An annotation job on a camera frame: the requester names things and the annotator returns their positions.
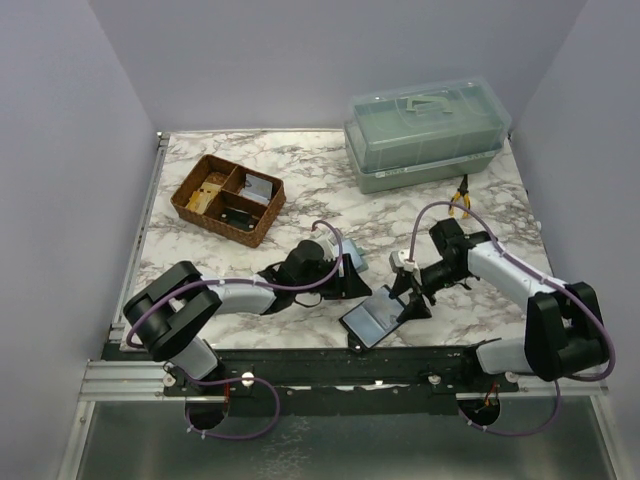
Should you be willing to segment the white VIP card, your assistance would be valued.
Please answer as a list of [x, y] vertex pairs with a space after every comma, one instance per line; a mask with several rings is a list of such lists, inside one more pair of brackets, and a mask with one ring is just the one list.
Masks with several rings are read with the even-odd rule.
[[268, 205], [273, 195], [273, 183], [261, 177], [246, 174], [244, 187], [239, 195], [262, 205]]

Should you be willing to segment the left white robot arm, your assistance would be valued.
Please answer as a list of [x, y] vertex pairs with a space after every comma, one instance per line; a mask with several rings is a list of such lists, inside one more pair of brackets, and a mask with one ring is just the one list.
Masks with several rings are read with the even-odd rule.
[[253, 278], [205, 280], [190, 261], [180, 261], [137, 293], [123, 307], [131, 332], [156, 362], [169, 362], [187, 375], [201, 395], [214, 393], [222, 380], [220, 361], [199, 337], [215, 315], [271, 315], [296, 302], [299, 294], [322, 300], [367, 297], [371, 288], [361, 279], [349, 253], [325, 257], [322, 246], [301, 241], [282, 262]]

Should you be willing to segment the black leather card holder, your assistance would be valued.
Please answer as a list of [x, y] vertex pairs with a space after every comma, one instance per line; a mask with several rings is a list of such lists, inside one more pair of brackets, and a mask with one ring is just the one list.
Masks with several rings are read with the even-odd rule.
[[363, 302], [344, 314], [340, 324], [347, 331], [348, 348], [362, 353], [374, 348], [399, 326], [405, 304], [383, 285]]

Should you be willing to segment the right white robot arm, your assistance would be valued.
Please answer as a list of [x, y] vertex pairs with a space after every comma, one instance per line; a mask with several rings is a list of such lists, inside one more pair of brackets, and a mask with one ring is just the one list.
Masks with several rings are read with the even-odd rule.
[[591, 286], [548, 277], [510, 255], [490, 233], [466, 233], [453, 218], [437, 222], [429, 235], [441, 256], [438, 262], [421, 267], [407, 250], [394, 251], [389, 257], [396, 275], [392, 296], [408, 293], [411, 297], [400, 322], [429, 317], [437, 292], [465, 285], [469, 278], [488, 282], [525, 315], [523, 338], [475, 346], [476, 358], [459, 370], [467, 389], [483, 391], [497, 374], [508, 372], [544, 381], [581, 380], [582, 371], [612, 360]]

